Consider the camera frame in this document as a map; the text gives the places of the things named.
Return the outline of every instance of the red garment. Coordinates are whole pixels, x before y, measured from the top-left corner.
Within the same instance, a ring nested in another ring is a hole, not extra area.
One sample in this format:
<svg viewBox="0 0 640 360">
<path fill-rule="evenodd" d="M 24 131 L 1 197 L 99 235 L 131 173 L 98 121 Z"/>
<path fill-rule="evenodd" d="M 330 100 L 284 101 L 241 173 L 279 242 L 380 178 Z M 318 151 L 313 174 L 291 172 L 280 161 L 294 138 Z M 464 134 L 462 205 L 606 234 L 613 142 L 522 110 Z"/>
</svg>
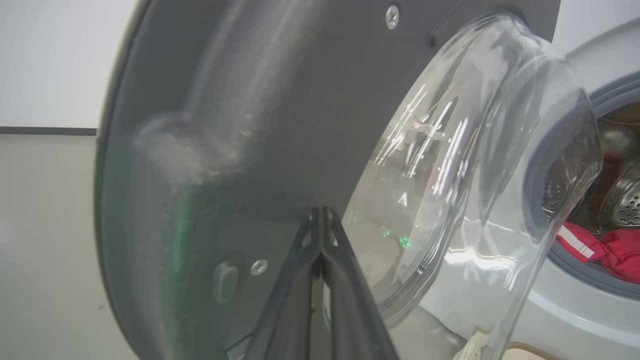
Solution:
<svg viewBox="0 0 640 360">
<path fill-rule="evenodd" d="M 556 236 L 558 242 L 581 263 L 602 259 L 607 248 L 585 228 L 565 222 Z"/>
<path fill-rule="evenodd" d="M 616 230 L 601 239 L 608 253 L 603 266 L 620 279 L 640 284 L 640 230 Z"/>
</svg>

